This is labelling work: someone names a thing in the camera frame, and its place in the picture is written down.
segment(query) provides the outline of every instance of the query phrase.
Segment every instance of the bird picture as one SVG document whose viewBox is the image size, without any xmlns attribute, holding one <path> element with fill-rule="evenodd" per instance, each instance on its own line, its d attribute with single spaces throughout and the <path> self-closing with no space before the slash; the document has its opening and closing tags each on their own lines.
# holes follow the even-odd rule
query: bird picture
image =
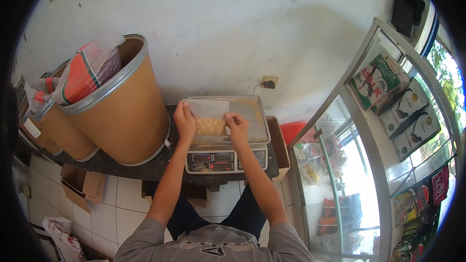
<svg viewBox="0 0 466 262">
<path fill-rule="evenodd" d="M 411 88 L 407 88 L 403 94 L 405 94 L 407 91 L 411 91 L 412 92 L 412 89 Z M 398 118 L 399 119 L 405 119 L 407 117 L 409 117 L 409 113 L 405 113 L 404 111 L 402 111 L 400 109 L 400 104 L 401 104 L 401 100 L 403 99 L 403 97 L 400 98 L 400 100 L 398 101 L 398 108 L 395 109 L 395 111 L 397 112 L 397 115 L 398 115 Z"/>
<path fill-rule="evenodd" d="M 422 113 L 418 116 L 418 118 L 416 119 L 416 121 L 414 122 L 414 125 L 413 125 L 413 127 L 412 127 L 412 132 L 410 133 L 410 135 L 411 135 L 411 141 L 412 141 L 413 143 L 419 143 L 419 142 L 422 141 L 422 138 L 419 137 L 419 136 L 417 136 L 417 135 L 414 133 L 414 129 L 416 128 L 416 124 L 417 124 L 417 120 L 418 120 L 422 115 L 429 115 L 429 114 L 428 114 L 427 112 L 422 112 Z"/>
</svg>

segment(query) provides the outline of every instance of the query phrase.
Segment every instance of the digital scale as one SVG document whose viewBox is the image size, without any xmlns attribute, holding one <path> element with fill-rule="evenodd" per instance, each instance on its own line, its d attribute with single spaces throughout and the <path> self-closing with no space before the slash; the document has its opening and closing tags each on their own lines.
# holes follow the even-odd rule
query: digital scale
<svg viewBox="0 0 466 262">
<path fill-rule="evenodd" d="M 267 169 L 267 145 L 251 145 L 262 169 Z M 238 155 L 230 146 L 191 147 L 186 158 L 186 172 L 189 174 L 244 173 Z"/>
<path fill-rule="evenodd" d="M 230 102 L 230 112 L 240 113 L 249 123 L 249 146 L 263 170 L 267 169 L 267 143 L 270 131 L 259 96 L 188 97 L 188 99 L 223 100 Z M 195 135 L 186 158 L 188 174 L 244 173 L 229 136 Z"/>
</svg>

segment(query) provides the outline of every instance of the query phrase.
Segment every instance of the hand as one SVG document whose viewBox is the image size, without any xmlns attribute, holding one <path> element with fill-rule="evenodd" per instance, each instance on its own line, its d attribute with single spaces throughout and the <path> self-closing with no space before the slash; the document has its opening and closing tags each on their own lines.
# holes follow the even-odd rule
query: hand
<svg viewBox="0 0 466 262">
<path fill-rule="evenodd" d="M 248 121 L 238 113 L 226 113 L 225 122 L 231 130 L 231 140 L 233 149 L 239 151 L 249 148 L 248 141 Z"/>
<path fill-rule="evenodd" d="M 179 133 L 179 142 L 190 144 L 194 133 L 196 132 L 196 123 L 189 111 L 189 105 L 186 101 L 179 101 L 173 114 Z"/>
</svg>

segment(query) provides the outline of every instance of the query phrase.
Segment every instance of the red and white sack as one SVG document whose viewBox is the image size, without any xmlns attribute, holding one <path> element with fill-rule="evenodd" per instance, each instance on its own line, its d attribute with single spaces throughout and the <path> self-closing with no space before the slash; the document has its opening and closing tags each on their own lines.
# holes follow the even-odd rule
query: red and white sack
<svg viewBox="0 0 466 262">
<path fill-rule="evenodd" d="M 33 113 L 37 113 L 42 105 L 49 100 L 55 91 L 60 78 L 47 77 L 34 81 L 26 82 L 24 90 L 26 91 L 27 102 Z"/>
<path fill-rule="evenodd" d="M 121 69 L 117 47 L 124 42 L 123 36 L 110 36 L 79 49 L 63 71 L 53 99 L 62 106 L 68 106 L 110 80 Z"/>
<path fill-rule="evenodd" d="M 45 217 L 42 226 L 54 240 L 60 257 L 66 262 L 82 262 L 86 258 L 78 239 L 70 236 L 72 221 L 65 218 Z"/>
</svg>

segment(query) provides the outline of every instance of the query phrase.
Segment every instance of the person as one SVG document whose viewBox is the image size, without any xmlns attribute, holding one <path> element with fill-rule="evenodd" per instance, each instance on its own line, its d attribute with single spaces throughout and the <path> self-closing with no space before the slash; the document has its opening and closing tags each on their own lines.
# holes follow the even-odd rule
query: person
<svg viewBox="0 0 466 262">
<path fill-rule="evenodd" d="M 175 152 L 155 185 L 146 218 L 121 245 L 114 261 L 313 261 L 291 226 L 277 189 L 249 147 L 247 120 L 237 113 L 225 114 L 232 147 L 248 184 L 230 215 L 211 224 L 180 196 L 184 163 L 196 131 L 187 102 L 178 102 L 173 118 L 179 132 Z M 268 246 L 260 247 L 266 219 L 270 224 Z M 165 227 L 174 241 L 164 243 Z"/>
</svg>

